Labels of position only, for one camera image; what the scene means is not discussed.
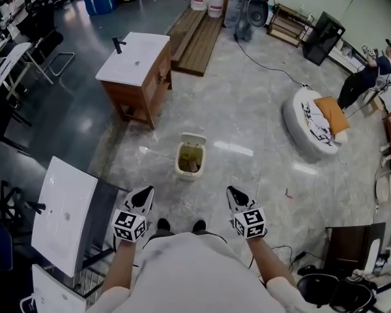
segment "gray floor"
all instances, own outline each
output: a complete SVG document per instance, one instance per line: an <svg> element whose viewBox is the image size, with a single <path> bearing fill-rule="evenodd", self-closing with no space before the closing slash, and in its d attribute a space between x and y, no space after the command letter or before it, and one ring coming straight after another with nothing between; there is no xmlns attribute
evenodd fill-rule
<svg viewBox="0 0 391 313"><path fill-rule="evenodd" d="M323 96L337 98L347 77L328 59L318 67L303 58L301 49L262 29L242 45L255 60L288 71ZM130 123L113 155L108 181L128 189L153 185L150 220L166 217L179 233L203 218L208 230L225 237L249 264L252 255L229 224L225 196L228 185L239 186L265 208L268 243L291 245L294 256L302 250L322 254L325 226L373 222L373 179L379 146L386 137L381 113L365 119L357 112L349 119L349 143L337 156L306 162L286 131L281 113L284 100L299 87L284 73L265 70L249 60L231 33L222 29L204 78L173 73L173 90L155 131ZM355 104L346 114L357 108ZM193 183L174 172L182 132L207 137L205 172ZM152 226L146 236L154 231ZM277 253L288 263L288 248Z"/></svg>
<svg viewBox="0 0 391 313"><path fill-rule="evenodd" d="M52 156L87 170L106 131L113 106L94 76L114 50L111 38L130 31L164 34L188 6L181 0L140 0L120 5L111 14L89 17L83 1L55 11L55 24L64 35L59 51L76 58L49 85L35 75L25 79L30 93L20 114L32 128L12 121L6 137L25 145L31 157L0 143L0 179L22 189L25 199L37 201Z"/></svg>

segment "person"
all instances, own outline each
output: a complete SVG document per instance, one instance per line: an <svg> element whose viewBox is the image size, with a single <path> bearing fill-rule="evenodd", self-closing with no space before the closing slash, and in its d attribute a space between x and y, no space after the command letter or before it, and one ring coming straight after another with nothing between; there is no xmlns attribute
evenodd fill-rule
<svg viewBox="0 0 391 313"><path fill-rule="evenodd" d="M351 74L341 88L338 104L344 110L353 104L369 88L375 86L378 69L381 75L391 73L391 41L386 39L388 46L385 55L374 59L366 54L367 65L358 73Z"/></svg>
<svg viewBox="0 0 391 313"><path fill-rule="evenodd" d="M121 241L102 294L87 313L310 312L288 268L265 240L247 242L266 288L222 237L206 231L203 220L192 233L175 235L161 218L141 253L134 288L136 244Z"/></svg>
<svg viewBox="0 0 391 313"><path fill-rule="evenodd" d="M19 29L23 36L31 41L38 40L36 27L30 20L25 8L25 0L5 0L10 9L10 20Z"/></svg>

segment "loudspeaker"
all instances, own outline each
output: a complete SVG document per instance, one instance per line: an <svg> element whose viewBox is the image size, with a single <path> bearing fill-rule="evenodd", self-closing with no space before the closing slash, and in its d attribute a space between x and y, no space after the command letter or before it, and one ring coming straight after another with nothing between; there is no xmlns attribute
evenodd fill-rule
<svg viewBox="0 0 391 313"><path fill-rule="evenodd" d="M304 57L320 66L344 32L345 28L338 20L323 12L307 42L303 44Z"/></svg>
<svg viewBox="0 0 391 313"><path fill-rule="evenodd" d="M268 18L268 3L265 0L248 2L248 20L254 27L263 27Z"/></svg>

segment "white sink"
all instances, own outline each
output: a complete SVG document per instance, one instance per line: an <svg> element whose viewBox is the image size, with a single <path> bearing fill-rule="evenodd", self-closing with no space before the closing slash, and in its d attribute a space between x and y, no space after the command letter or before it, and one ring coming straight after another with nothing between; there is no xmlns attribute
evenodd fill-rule
<svg viewBox="0 0 391 313"><path fill-rule="evenodd" d="M32 247L69 277L74 276L81 235L97 179L53 157L40 191Z"/></svg>
<svg viewBox="0 0 391 313"><path fill-rule="evenodd" d="M129 33L121 44L122 53L113 51L96 79L100 81L142 86L159 53L169 42L169 36Z"/></svg>

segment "orange pillow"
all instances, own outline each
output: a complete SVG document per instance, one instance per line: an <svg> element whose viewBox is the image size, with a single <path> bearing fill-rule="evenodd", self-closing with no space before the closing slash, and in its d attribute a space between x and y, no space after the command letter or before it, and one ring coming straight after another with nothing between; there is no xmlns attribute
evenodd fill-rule
<svg viewBox="0 0 391 313"><path fill-rule="evenodd" d="M314 102L321 110L325 119L327 119L333 134L337 134L349 128L349 123L343 112L341 112L338 102L334 98L321 97L314 100Z"/></svg>

